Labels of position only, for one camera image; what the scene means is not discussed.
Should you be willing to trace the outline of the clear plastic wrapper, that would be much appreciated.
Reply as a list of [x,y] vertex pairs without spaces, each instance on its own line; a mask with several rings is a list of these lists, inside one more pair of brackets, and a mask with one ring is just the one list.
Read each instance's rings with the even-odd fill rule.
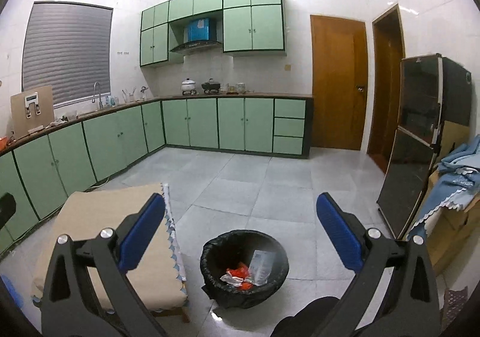
[[262,286],[268,282],[275,257],[275,252],[256,250],[253,253],[248,269],[248,278],[252,284]]

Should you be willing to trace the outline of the white tissue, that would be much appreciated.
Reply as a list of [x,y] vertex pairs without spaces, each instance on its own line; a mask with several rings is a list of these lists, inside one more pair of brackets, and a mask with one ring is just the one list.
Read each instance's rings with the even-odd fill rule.
[[224,283],[227,283],[228,285],[235,287],[235,288],[240,288],[241,285],[244,283],[244,278],[234,276],[227,272],[226,274],[222,275],[220,277],[220,280]]

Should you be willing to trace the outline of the red plastic bag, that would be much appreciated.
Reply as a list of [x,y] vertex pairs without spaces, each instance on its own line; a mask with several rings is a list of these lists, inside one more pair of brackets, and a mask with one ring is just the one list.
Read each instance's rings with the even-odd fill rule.
[[240,262],[236,269],[227,268],[226,273],[229,272],[230,274],[238,277],[244,278],[244,283],[241,285],[240,288],[236,288],[239,291],[248,291],[254,287],[251,274],[249,271],[249,267],[244,263]]

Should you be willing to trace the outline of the black trash bin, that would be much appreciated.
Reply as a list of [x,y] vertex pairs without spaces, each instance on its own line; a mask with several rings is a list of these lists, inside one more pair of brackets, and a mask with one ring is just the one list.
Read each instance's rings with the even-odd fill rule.
[[287,252],[260,231],[234,230],[202,250],[203,291],[224,309],[249,309],[271,297],[289,273]]

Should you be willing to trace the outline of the green lower cabinets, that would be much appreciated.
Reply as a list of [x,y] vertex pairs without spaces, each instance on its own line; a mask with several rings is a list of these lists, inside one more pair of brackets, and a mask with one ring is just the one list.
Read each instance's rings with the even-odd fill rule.
[[305,158],[312,119],[310,96],[170,97],[99,111],[18,139],[1,152],[1,192],[16,201],[16,213],[1,225],[1,249],[74,192],[165,147]]

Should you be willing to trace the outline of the orange basin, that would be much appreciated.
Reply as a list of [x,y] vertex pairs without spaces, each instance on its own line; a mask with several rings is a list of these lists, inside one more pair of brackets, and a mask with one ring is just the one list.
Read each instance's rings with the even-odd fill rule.
[[7,137],[3,137],[0,139],[0,151],[3,151],[9,143],[9,139]]

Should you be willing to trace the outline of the beige tablecloth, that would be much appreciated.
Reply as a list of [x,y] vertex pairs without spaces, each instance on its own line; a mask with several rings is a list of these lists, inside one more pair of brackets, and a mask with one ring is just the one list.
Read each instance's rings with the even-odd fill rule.
[[[119,231],[122,221],[137,214],[153,194],[165,204],[162,219],[145,213],[131,229]],[[110,191],[73,193],[54,219],[38,257],[32,280],[32,300],[43,297],[50,258],[61,235],[73,241],[91,240],[111,228],[119,244],[115,262],[145,307],[154,313],[177,310],[188,301],[186,274],[169,205],[168,185],[153,183]]]

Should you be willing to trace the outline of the cardboard boxes stack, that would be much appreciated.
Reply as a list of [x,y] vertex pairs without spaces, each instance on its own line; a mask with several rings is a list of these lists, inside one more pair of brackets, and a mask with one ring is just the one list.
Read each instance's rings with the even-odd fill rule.
[[452,263],[477,227],[479,194],[462,211],[442,207],[429,218],[426,245],[436,275]]

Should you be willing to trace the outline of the cardboard box with scale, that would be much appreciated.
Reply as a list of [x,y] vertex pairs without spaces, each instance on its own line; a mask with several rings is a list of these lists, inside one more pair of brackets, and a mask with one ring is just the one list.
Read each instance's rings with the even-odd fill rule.
[[32,130],[47,127],[54,120],[53,90],[50,85],[18,93],[10,98],[13,132],[16,139]]

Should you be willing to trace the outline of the blue cloth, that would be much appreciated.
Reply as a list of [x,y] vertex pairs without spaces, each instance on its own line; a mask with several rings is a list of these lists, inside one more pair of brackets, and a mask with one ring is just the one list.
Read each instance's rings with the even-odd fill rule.
[[439,179],[422,202],[407,240],[415,235],[425,239],[425,222],[436,211],[442,208],[463,211],[478,194],[479,135],[470,144],[462,144],[444,157],[437,170]]

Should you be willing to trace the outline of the sink faucet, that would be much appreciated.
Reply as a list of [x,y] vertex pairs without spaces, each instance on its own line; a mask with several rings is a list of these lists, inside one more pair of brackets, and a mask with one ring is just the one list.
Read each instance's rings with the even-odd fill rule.
[[97,108],[99,110],[103,109],[103,101],[102,101],[102,90],[99,81],[94,82],[94,91],[92,96],[92,103],[97,104]]

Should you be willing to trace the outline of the grey window blind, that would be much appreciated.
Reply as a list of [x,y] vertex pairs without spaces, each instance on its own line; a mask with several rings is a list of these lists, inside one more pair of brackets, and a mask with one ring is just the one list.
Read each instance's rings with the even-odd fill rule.
[[22,89],[50,86],[56,106],[112,92],[111,7],[36,1],[28,19]]

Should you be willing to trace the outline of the white pot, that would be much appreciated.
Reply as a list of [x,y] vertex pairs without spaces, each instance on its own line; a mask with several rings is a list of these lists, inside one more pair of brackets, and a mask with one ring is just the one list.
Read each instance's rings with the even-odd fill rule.
[[196,83],[190,78],[183,80],[181,83],[181,92],[183,96],[196,95],[198,93]]

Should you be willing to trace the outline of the wooden door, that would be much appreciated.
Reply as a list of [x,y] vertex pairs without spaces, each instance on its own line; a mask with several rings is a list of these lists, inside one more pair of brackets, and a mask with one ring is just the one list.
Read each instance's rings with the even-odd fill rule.
[[364,134],[368,50],[366,26],[312,15],[312,144],[359,150]]
[[386,172],[400,108],[400,63],[405,56],[400,6],[395,4],[373,21],[373,117],[367,154]]

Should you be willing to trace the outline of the blue range hood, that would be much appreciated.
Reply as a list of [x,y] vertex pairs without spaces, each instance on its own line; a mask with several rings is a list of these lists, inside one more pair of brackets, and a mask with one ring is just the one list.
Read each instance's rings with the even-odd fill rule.
[[170,52],[180,55],[222,47],[218,38],[217,19],[207,17],[170,24],[168,46]]

